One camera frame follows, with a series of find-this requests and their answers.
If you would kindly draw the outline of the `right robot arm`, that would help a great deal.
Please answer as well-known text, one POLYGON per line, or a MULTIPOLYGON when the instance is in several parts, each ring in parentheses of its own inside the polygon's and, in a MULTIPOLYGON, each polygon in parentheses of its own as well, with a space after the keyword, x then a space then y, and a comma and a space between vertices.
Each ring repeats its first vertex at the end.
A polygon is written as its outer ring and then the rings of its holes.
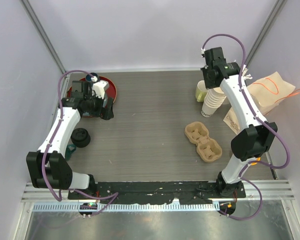
POLYGON ((238 120, 240 132, 231 141, 232 156, 216 179, 216 193, 232 196, 241 177, 252 163, 268 152, 278 127, 258 110, 251 97, 243 71, 236 62, 227 62, 221 47, 201 51, 205 66, 201 68, 208 90, 220 88, 228 98, 238 120))

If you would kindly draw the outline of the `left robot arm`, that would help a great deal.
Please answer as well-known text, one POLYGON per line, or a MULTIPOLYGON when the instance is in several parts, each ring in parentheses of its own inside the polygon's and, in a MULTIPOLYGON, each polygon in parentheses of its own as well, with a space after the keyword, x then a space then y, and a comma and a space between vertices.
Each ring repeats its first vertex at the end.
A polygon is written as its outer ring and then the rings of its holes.
POLYGON ((66 160, 66 151, 69 142, 84 148, 91 141, 86 129, 76 127, 83 115, 103 120, 114 117, 114 98, 107 94, 109 86, 104 80, 72 82, 69 96, 61 99, 48 136, 37 151, 30 151, 26 156, 30 179, 35 188, 79 190, 79 194, 87 200, 96 195, 94 177, 74 172, 66 160))

